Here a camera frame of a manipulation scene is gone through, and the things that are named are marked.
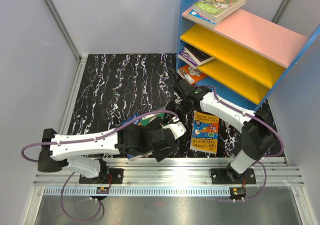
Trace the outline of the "dark green book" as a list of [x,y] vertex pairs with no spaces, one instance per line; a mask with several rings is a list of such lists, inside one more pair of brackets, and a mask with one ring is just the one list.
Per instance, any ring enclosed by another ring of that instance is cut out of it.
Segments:
[[155,114],[149,114],[146,116],[143,116],[142,118],[139,119],[138,125],[141,126],[147,126],[152,120],[154,120],[156,117],[163,118],[164,113],[155,113]]

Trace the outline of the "orange cartoon book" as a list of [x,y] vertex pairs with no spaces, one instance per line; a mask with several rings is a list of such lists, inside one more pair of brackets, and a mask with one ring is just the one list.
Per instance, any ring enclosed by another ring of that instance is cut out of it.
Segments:
[[194,69],[188,64],[180,67],[177,70],[177,73],[181,78],[185,79],[192,86],[207,77],[205,73],[201,72],[198,69]]

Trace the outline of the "yellow 130-storey treehouse book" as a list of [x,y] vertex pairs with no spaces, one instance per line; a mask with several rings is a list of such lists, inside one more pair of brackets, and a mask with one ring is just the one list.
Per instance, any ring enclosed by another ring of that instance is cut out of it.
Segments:
[[218,150],[218,133],[220,119],[212,114],[194,112],[190,149],[216,154]]

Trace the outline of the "dark navy paperback book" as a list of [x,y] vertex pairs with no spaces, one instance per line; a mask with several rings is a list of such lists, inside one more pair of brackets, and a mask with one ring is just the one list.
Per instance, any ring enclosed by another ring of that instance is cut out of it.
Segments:
[[204,65],[205,63],[208,63],[215,59],[214,57],[190,44],[185,45],[184,50],[189,54],[189,56],[196,62],[198,66]]

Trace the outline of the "purple treehouse book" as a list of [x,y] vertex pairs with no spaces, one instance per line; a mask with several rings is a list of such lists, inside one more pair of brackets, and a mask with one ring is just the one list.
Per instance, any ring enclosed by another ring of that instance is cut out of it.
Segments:
[[198,69],[198,67],[199,67],[199,65],[196,63],[196,61],[185,50],[181,51],[178,54],[178,58],[180,60],[184,61],[186,64],[188,64],[189,66],[191,66],[194,69]]

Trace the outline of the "light blue 26-storey treehouse book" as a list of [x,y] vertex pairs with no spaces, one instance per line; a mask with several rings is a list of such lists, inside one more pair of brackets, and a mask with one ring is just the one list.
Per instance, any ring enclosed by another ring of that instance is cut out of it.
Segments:
[[189,16],[200,23],[215,26],[221,10],[218,0],[199,0],[192,5]]

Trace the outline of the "green 65-storey treehouse book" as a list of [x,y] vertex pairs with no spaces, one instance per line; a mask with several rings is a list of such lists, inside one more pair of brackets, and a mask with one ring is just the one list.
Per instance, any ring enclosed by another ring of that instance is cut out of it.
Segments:
[[199,0],[192,9],[213,23],[218,23],[246,4],[247,0]]

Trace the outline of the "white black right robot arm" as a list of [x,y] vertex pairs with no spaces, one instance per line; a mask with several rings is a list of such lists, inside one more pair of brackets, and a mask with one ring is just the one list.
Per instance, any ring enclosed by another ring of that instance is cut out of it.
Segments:
[[174,96],[168,108],[179,119],[190,111],[215,115],[236,128],[241,134],[241,150],[227,165],[225,175],[229,182],[239,183],[245,172],[262,159],[281,137],[271,126],[268,112],[255,112],[233,104],[219,96],[214,86],[192,86],[182,79],[173,87]]

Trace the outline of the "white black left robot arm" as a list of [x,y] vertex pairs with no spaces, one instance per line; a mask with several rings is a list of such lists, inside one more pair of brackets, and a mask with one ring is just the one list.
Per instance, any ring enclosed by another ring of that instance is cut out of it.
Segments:
[[153,155],[160,162],[177,151],[176,141],[185,132],[180,121],[164,126],[156,121],[146,126],[131,123],[102,133],[71,136],[46,129],[43,135],[49,144],[41,147],[37,170],[42,173],[67,170],[101,184],[110,176],[109,166],[103,159],[92,160],[89,155],[125,155],[134,159]]

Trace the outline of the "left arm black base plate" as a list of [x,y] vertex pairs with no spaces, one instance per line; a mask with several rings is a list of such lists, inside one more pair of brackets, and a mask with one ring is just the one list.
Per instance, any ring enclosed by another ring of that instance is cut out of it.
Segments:
[[124,178],[124,169],[122,168],[110,168],[109,169],[109,175],[107,175],[106,178],[86,178],[84,176],[79,177],[79,183],[80,184],[109,184],[111,181],[111,184],[120,185],[123,183]]

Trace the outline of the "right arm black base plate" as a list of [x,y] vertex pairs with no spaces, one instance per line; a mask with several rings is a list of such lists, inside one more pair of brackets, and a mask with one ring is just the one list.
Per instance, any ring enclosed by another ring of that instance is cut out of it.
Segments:
[[242,174],[231,172],[227,168],[212,168],[209,174],[213,185],[255,185],[257,183],[252,168],[248,168]]

